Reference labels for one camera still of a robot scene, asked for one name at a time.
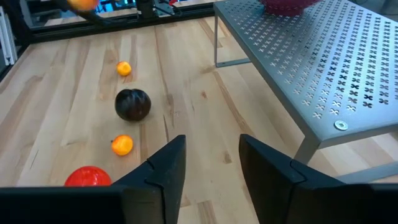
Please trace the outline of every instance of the table leg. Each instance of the table leg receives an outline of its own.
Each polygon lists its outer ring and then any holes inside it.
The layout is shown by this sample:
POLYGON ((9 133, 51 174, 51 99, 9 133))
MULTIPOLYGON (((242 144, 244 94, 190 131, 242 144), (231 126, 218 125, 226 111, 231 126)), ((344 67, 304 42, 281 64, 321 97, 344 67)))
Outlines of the table leg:
POLYGON ((319 142, 314 141, 313 139, 304 138, 301 143, 294 159, 301 162, 302 164, 307 165, 310 162, 312 156, 315 154, 319 147, 319 142))
POLYGON ((383 179, 393 175, 398 175, 398 162, 391 162, 366 170, 353 172, 351 174, 336 177, 336 179, 347 184, 369 183, 375 180, 383 179))
POLYGON ((383 3, 383 5, 381 6, 381 9, 380 9, 380 14, 387 14, 386 10, 389 7, 391 7, 391 3, 392 3, 391 0, 384 0, 384 3, 383 3))
POLYGON ((215 23, 215 25, 214 25, 214 64, 216 65, 216 67, 221 68, 221 67, 227 67, 227 66, 231 66, 231 65, 240 65, 243 63, 250 63, 250 59, 248 59, 248 58, 217 63, 217 40, 218 40, 218 16, 217 15, 214 17, 214 23, 215 23))

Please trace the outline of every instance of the red object in background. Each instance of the red object in background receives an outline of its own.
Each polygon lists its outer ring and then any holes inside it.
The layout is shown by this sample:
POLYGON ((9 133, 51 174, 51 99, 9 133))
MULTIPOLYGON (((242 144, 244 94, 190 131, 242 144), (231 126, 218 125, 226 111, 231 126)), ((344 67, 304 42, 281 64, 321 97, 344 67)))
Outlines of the red object in background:
POLYGON ((75 170, 65 182, 67 187, 109 186, 111 184, 109 175, 95 166, 84 166, 75 170))
POLYGON ((177 2, 177 0, 170 0, 169 1, 169 5, 171 6, 172 4, 174 4, 174 3, 176 3, 177 2))
POLYGON ((278 16, 298 16, 304 9, 320 0, 258 0, 266 6, 266 12, 278 16))

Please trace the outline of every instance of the orange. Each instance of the orange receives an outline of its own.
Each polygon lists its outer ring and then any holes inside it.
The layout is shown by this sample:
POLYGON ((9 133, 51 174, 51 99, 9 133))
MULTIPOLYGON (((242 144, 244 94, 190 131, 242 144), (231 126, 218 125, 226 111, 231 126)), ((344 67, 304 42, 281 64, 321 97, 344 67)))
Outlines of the orange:
POLYGON ((121 76, 128 76, 131 73, 131 66, 128 62, 119 62, 116 66, 116 70, 121 76))
POLYGON ((100 0, 68 0, 68 2, 76 10, 89 11, 94 10, 100 0))
POLYGON ((120 135, 112 142, 112 150, 119 156, 125 156, 129 154, 133 147, 132 138, 128 135, 120 135))

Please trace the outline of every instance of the dark ball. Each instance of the dark ball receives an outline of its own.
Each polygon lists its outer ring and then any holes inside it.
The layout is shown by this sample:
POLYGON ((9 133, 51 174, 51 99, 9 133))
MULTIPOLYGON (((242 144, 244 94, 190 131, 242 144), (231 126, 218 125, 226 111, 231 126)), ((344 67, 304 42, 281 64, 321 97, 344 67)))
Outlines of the dark ball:
POLYGON ((137 89, 120 91, 114 103, 117 114, 126 121, 144 119, 149 114, 151 105, 149 96, 137 89))

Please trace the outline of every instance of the floor plank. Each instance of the floor plank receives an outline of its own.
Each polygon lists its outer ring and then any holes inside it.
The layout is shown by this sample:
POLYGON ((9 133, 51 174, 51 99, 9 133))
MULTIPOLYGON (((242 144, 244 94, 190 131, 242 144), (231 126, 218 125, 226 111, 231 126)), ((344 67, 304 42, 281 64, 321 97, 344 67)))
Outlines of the floor plank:
MULTIPOLYGON (((63 185, 85 165, 117 180, 186 134, 179 222, 257 223, 239 135, 293 156, 303 134, 253 65, 215 68, 213 23, 204 18, 31 45, 0 83, 0 186, 63 185), (120 60, 130 62, 131 76, 116 74, 120 60), (151 97, 143 121, 127 123, 114 112, 114 97, 124 88, 151 97), (134 138, 124 157, 110 147, 119 134, 134 138)), ((223 24, 219 34, 220 61, 245 57, 223 24)), ((322 149, 310 166, 347 174, 396 161, 397 147, 398 134, 384 134, 322 149)))

